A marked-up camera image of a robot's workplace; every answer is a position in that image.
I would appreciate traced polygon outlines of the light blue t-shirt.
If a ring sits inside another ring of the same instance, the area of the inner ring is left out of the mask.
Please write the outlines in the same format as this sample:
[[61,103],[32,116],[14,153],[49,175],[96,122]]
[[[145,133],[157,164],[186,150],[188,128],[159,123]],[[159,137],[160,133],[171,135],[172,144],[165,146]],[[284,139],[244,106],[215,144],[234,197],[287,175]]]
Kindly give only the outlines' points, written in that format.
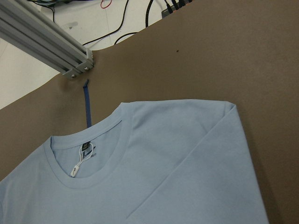
[[[82,144],[94,157],[70,173]],[[51,136],[0,183],[3,224],[266,224],[236,105],[121,103]]]

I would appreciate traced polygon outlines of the white clothing tag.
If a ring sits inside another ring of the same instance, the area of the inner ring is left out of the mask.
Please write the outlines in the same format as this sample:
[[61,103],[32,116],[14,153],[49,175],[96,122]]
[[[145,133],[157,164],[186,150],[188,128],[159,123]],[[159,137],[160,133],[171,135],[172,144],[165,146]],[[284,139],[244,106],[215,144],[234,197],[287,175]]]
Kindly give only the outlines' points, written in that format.
[[90,158],[94,157],[95,148],[96,148],[96,146],[91,141],[82,144],[82,146],[80,147],[80,149],[78,151],[79,161],[72,169],[72,171],[70,173],[70,177],[72,177],[72,178],[76,177],[82,163],[89,160]]

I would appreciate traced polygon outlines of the aluminium frame post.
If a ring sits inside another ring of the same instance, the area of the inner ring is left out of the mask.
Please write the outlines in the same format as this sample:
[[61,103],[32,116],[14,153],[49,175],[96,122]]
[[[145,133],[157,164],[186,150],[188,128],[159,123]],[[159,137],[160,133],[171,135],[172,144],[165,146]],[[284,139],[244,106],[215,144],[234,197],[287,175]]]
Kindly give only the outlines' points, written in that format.
[[91,50],[25,0],[0,2],[0,37],[69,79],[94,67]]

